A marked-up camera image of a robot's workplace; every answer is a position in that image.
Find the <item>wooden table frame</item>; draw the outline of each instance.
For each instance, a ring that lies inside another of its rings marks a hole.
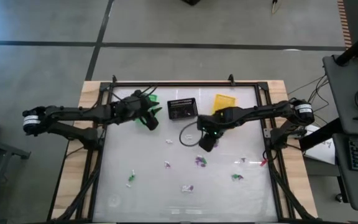
[[[81,92],[81,98],[79,106],[84,108],[91,107],[94,102],[98,99],[99,89],[101,88],[101,83],[103,82],[84,82],[83,89]],[[135,83],[150,83],[150,82],[117,82],[120,85],[133,85]],[[209,83],[210,85],[217,85],[218,83],[225,83],[226,86],[229,86],[230,81],[171,81],[171,82],[158,82],[164,83],[165,85],[169,85],[171,83],[193,83],[196,85],[197,83]],[[278,103],[282,100],[287,100],[287,93],[285,90],[284,82],[281,80],[268,80],[268,81],[236,81],[236,83],[259,83],[259,99],[257,101],[261,105],[266,105],[267,103]],[[103,103],[107,102],[108,94],[104,95],[104,98],[101,101]],[[273,125],[277,124],[277,126],[281,126],[286,119],[284,118],[276,118],[276,119],[266,119],[265,121],[261,121],[262,126],[265,125],[266,128],[271,128]],[[78,128],[87,128],[91,127],[93,124],[89,121],[76,121],[74,126]],[[288,143],[294,146],[299,146],[298,141],[296,140],[288,140]],[[67,147],[67,154],[81,147],[81,143],[79,141],[71,141]],[[75,154],[72,154],[70,157],[65,159],[63,163],[60,178],[57,183],[57,188],[55,191],[54,198],[52,200],[50,213],[48,216],[48,220],[51,218],[59,217],[66,208],[71,204],[73,199],[76,197],[79,192],[81,185],[83,184],[83,176],[86,172],[86,175],[89,175],[89,171],[94,169],[94,165],[96,162],[98,152],[97,151],[86,151],[80,150]],[[284,174],[287,174],[287,178],[283,178],[285,181],[288,181],[291,191],[294,193],[299,202],[306,208],[306,210],[317,217],[316,208],[314,205],[313,196],[311,194],[310,184],[308,180],[308,176],[306,173],[305,164],[303,162],[303,156],[301,151],[294,148],[287,148],[280,153],[279,157],[282,156],[282,160],[276,160],[275,165],[278,170],[281,168],[285,168]],[[86,165],[86,161],[88,158],[88,162],[91,163],[89,171],[85,171],[84,167]],[[86,194],[85,203],[82,207],[82,213],[85,213],[90,210],[90,195],[92,189]],[[280,187],[278,187],[278,197],[280,201],[279,207],[281,208],[281,212],[283,214],[283,218],[299,218],[299,215],[288,206],[288,200],[286,196],[284,196]],[[85,218],[89,216],[84,216],[83,214],[76,216],[72,216],[72,218]]]

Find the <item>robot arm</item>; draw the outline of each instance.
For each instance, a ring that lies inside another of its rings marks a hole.
[[[151,131],[158,126],[155,114],[161,108],[151,109],[158,105],[150,101],[140,90],[131,96],[107,105],[93,106],[92,108],[65,108],[63,106],[39,106],[24,111],[23,130],[26,135],[54,133],[69,140],[79,139],[85,149],[99,147],[99,137],[96,128],[80,129],[60,123],[59,121],[93,121],[96,124],[121,124],[137,118]]]
[[[222,137],[226,130],[241,126],[247,121],[276,117],[287,119],[281,128],[271,131],[270,145],[276,148],[285,147],[288,135],[299,126],[307,126],[314,122],[311,105],[305,100],[294,98],[290,101],[246,109],[228,107],[216,111],[211,116],[198,116],[197,129],[205,132],[198,144],[205,151],[210,152],[216,140]]]

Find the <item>white paper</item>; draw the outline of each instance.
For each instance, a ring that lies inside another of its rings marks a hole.
[[[309,135],[318,129],[319,128],[314,125],[309,125],[306,127],[306,130],[308,131],[306,135]],[[333,139],[328,139],[307,150],[305,156],[335,165],[335,146]]]

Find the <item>black metal frame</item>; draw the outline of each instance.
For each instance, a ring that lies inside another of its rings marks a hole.
[[[111,82],[102,82],[100,85],[100,92],[99,92],[99,96],[98,96],[98,104],[101,104],[101,102],[103,101],[103,95],[105,94],[106,91],[108,92],[112,92],[114,88],[117,87],[148,87],[148,86],[172,86],[172,87],[184,87],[184,86],[215,86],[215,87],[219,87],[219,86],[226,86],[226,87],[231,87],[231,86],[249,86],[249,87],[254,87],[255,90],[255,95],[257,97],[257,106],[262,106],[262,97],[261,97],[261,92],[264,92],[265,95],[265,100],[267,104],[271,104],[271,98],[270,98],[270,92],[269,92],[269,87],[267,82],[235,82],[234,78],[232,75],[229,76],[229,82],[117,82],[115,77],[113,77],[113,83],[112,83],[112,88],[110,88],[109,90],[105,90],[107,85],[110,85]],[[111,102],[111,97],[112,94],[108,94],[108,102]],[[267,124],[266,124],[266,120],[260,120],[260,124],[261,124],[261,131],[262,131],[262,135],[264,137],[264,144],[265,144],[265,149],[269,149],[268,145],[267,145],[267,138],[264,135],[264,129],[267,128]],[[272,128],[276,128],[276,122],[273,118],[270,118],[270,124],[272,126]],[[279,170],[280,170],[280,175],[283,179],[283,181],[288,185],[288,178],[287,178],[287,173],[285,171],[285,165],[284,165],[284,160],[283,160],[283,155],[281,151],[277,152],[277,160],[278,160],[278,166],[279,166]],[[82,180],[82,185],[81,188],[83,187],[83,184],[88,180],[88,176],[90,173],[90,169],[91,169],[91,160],[92,160],[92,155],[93,155],[93,151],[89,150],[87,153],[87,157],[86,157],[86,162],[85,162],[85,168],[84,168],[84,174],[83,174],[83,180]],[[269,159],[271,159],[273,157],[272,153],[270,150],[267,150],[267,157]],[[103,147],[99,150],[98,156],[97,156],[97,161],[96,164],[98,164],[98,162],[101,162],[101,159],[103,158]],[[269,171],[270,171],[270,180],[271,180],[271,184],[272,184],[272,191],[273,191],[273,197],[274,197],[274,201],[275,201],[275,207],[276,207],[276,212],[277,212],[277,218],[278,220],[283,220],[283,209],[282,209],[282,204],[280,201],[280,193],[278,191],[278,184],[275,181],[275,179],[272,176],[272,169],[271,166],[274,166],[273,163],[268,163],[269,166]],[[57,182],[57,186],[55,188],[55,194],[53,196],[53,200],[51,203],[51,207],[50,207],[50,211],[49,211],[49,215],[47,220],[48,221],[53,221],[51,220],[52,217],[52,212],[53,212],[53,207],[55,205],[55,199],[57,196],[57,191],[58,191],[58,186],[60,184],[60,178],[62,176],[62,172],[63,172],[63,167],[64,167],[64,161],[62,164],[62,168],[60,170],[60,175],[59,175],[59,179]],[[96,193],[98,190],[98,181],[99,181],[99,177],[97,176],[97,178],[95,179],[94,183],[93,183],[93,188],[91,191],[91,199],[89,202],[89,210],[88,210],[88,215],[87,218],[82,218],[82,210],[83,210],[83,203],[84,200],[81,201],[80,206],[77,208],[76,211],[76,215],[75,215],[75,220],[72,220],[74,223],[76,221],[82,222],[82,221],[87,221],[87,222],[92,222],[93,219],[93,213],[94,213],[94,206],[95,206],[95,202],[96,202]],[[288,198],[286,198],[286,202],[287,202],[287,209],[288,209],[288,214],[289,214],[289,219],[293,219],[295,218],[295,213],[294,213],[294,209],[292,204],[290,203],[290,201],[288,200]]]

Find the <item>chair wheel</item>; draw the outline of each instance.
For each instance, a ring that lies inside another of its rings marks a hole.
[[[337,195],[335,196],[335,200],[336,200],[337,202],[343,203],[342,194],[337,194]]]

